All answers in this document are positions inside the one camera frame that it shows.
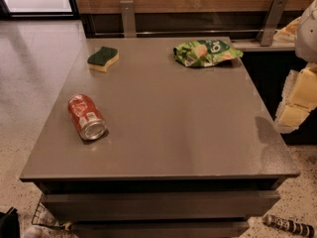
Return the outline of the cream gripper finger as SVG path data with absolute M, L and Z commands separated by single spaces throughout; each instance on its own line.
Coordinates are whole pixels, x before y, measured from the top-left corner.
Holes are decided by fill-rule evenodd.
M 317 108 L 317 64 L 309 62 L 301 71 L 292 69 L 286 77 L 281 97 L 274 127 L 281 134 L 289 134 Z

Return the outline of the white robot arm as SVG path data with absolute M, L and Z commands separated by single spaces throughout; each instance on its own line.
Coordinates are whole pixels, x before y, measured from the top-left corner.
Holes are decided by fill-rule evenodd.
M 281 101 L 275 112 L 275 130 L 289 134 L 297 130 L 317 108 L 317 0 L 284 33 L 294 33 L 295 54 L 307 62 L 301 71 L 291 70 L 285 79 Z

